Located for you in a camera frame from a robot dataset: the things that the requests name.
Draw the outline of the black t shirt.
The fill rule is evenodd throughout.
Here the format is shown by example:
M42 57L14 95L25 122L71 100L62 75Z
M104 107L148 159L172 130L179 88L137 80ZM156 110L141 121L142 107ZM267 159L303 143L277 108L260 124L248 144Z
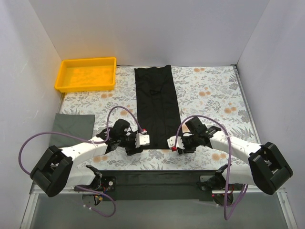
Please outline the black t shirt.
M150 144L143 149L168 149L167 139L181 124L172 68L135 68L137 120L147 130Z

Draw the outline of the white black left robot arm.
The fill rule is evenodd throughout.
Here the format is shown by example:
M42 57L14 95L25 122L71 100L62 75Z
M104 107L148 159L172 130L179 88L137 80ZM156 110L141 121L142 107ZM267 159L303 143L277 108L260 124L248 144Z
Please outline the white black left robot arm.
M92 139L70 147L50 146L30 172L30 178L47 194L54 197L66 187L102 191L102 173L97 168L79 165L97 156L103 156L118 147L128 155L142 152L150 143L145 129L130 130L130 123L119 119Z

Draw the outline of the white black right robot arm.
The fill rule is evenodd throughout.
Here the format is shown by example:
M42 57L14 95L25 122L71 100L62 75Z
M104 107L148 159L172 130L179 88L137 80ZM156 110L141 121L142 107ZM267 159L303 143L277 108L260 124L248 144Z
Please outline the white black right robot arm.
M188 135L175 135L167 140L172 151L193 153L197 147L206 146L246 163L241 167L234 167L230 162L222 166L204 182L210 189L225 190L233 184L244 184L257 186L264 193L272 195L293 176L284 156L271 142L262 145L229 136L220 124L208 128L196 115L187 120L186 126L190 130Z

